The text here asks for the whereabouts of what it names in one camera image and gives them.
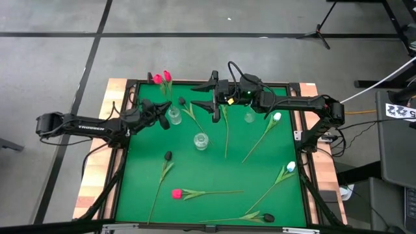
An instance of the concrete floor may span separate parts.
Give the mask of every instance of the concrete floor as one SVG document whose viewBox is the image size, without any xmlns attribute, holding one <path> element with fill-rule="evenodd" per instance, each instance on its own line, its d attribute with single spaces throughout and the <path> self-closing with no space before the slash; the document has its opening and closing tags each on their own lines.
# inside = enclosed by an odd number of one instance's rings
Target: concrete floor
<svg viewBox="0 0 416 234">
<path fill-rule="evenodd" d="M 0 31 L 95 32 L 105 0 L 0 1 Z M 400 24 L 410 22 L 401 1 L 391 1 Z M 105 32 L 306 33 L 331 4 L 325 0 L 119 0 L 113 1 Z M 379 3 L 338 3 L 325 33 L 394 33 Z M 35 118 L 68 112 L 92 45 L 92 38 L 0 38 L 0 137 L 25 145 L 0 150 L 0 226 L 27 224 L 51 165 L 55 147 L 41 144 Z M 264 81 L 316 83 L 321 94 L 344 99 L 360 89 L 353 80 L 379 80 L 409 57 L 398 40 L 319 40 L 267 38 L 103 38 L 79 115 L 98 116 L 107 79 L 143 79 L 169 69 L 174 78 L 208 79 L 216 69 L 229 77 L 233 60 Z M 348 111 L 375 109 L 374 91 L 346 103 Z M 346 124 L 375 119 L 347 116 Z M 362 127 L 345 131 L 347 141 Z M 72 217 L 89 144 L 69 147 L 45 218 Z M 373 127 L 336 161 L 361 166 L 378 160 Z"/>
</svg>

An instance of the red tulip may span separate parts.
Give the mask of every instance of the red tulip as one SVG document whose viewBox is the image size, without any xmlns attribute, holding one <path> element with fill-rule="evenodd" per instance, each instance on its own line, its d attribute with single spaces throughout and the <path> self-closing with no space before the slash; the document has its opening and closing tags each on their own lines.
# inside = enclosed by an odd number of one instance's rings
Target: red tulip
<svg viewBox="0 0 416 234">
<path fill-rule="evenodd" d="M 163 75 L 164 75 L 164 80 L 165 81 L 171 81 L 172 80 L 172 77 L 170 76 L 170 72 L 169 71 L 166 71 L 166 70 L 164 70 L 163 71 Z"/>
<path fill-rule="evenodd" d="M 173 199 L 181 199 L 182 198 L 182 190 L 180 188 L 172 190 L 172 198 Z"/>
<path fill-rule="evenodd" d="M 162 83 L 162 76 L 161 76 L 161 75 L 159 75 L 159 74 L 156 74 L 156 75 L 153 77 L 153 82 L 154 82 L 155 84 L 160 85 L 160 84 Z"/>
</svg>

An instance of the label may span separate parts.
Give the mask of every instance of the label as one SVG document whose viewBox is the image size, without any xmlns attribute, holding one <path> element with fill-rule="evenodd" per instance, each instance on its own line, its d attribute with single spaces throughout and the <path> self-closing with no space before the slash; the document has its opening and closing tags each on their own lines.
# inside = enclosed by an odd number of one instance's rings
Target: label
<svg viewBox="0 0 416 234">
<path fill-rule="evenodd" d="M 403 107 L 393 104 L 385 104 L 385 115 L 392 118 L 415 118 L 408 119 L 407 121 L 415 122 L 416 121 L 416 109 L 409 107 Z"/>
</svg>

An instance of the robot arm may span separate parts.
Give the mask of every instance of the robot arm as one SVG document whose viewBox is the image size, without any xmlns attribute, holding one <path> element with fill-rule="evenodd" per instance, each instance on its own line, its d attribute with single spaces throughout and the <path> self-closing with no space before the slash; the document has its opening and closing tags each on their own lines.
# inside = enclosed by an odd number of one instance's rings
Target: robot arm
<svg viewBox="0 0 416 234">
<path fill-rule="evenodd" d="M 130 135 L 152 126 L 157 120 L 163 129 L 169 129 L 169 122 L 164 115 L 170 105 L 170 101 L 156 104 L 143 99 L 141 110 L 139 107 L 129 109 L 120 113 L 120 117 L 110 120 L 59 112 L 47 113 L 37 117 L 36 134 L 46 139 L 63 134 L 101 138 L 111 148 L 123 148 L 127 146 Z"/>
<path fill-rule="evenodd" d="M 257 76 L 250 74 L 242 74 L 240 83 L 230 86 L 228 80 L 219 80 L 218 72 L 213 71 L 206 83 L 192 89 L 197 92 L 213 90 L 213 100 L 191 103 L 213 113 L 214 123 L 220 120 L 219 105 L 250 105 L 256 113 L 266 115 L 274 110 L 312 111 L 320 120 L 310 130 L 302 131 L 296 146 L 306 152 L 316 152 L 318 139 L 330 128 L 339 127 L 345 122 L 344 105 L 330 96 L 276 96 L 272 92 L 265 92 L 264 87 L 267 86 Z"/>
</svg>

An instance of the green mat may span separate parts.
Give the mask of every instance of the green mat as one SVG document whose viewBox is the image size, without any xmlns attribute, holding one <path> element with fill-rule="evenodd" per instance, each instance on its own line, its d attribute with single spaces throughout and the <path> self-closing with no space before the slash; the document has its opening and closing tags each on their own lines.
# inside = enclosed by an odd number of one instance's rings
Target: green mat
<svg viewBox="0 0 416 234">
<path fill-rule="evenodd" d="M 174 84 L 174 104 L 179 96 L 192 100 L 211 100 L 212 93 L 193 92 L 191 85 Z M 279 96 L 286 96 L 285 88 L 275 88 Z M 139 98 L 153 102 L 166 101 L 155 84 L 141 84 Z M 258 145 L 247 161 L 241 161 L 263 134 L 268 120 L 263 114 L 255 115 L 253 123 L 246 123 L 244 115 L 249 107 L 228 108 L 229 144 L 224 158 L 226 125 L 224 118 L 213 123 L 211 114 L 194 106 L 199 123 L 212 140 L 205 151 L 195 148 L 193 138 L 200 132 L 194 121 L 181 112 L 182 122 L 163 130 L 159 123 L 143 129 L 131 137 L 127 162 L 116 212 L 118 222 L 147 222 L 156 195 L 164 154 L 173 153 L 173 168 L 162 182 L 151 222 L 201 224 L 202 220 L 238 218 L 273 185 L 280 169 L 296 160 L 293 130 L 289 111 L 281 110 L 280 123 Z M 273 223 L 255 223 L 245 220 L 223 221 L 210 224 L 240 226 L 305 227 L 305 211 L 297 169 L 296 175 L 280 184 L 257 205 L 252 212 L 270 213 Z M 174 189 L 202 191 L 243 190 L 236 194 L 208 194 L 190 200 L 172 198 Z"/>
</svg>

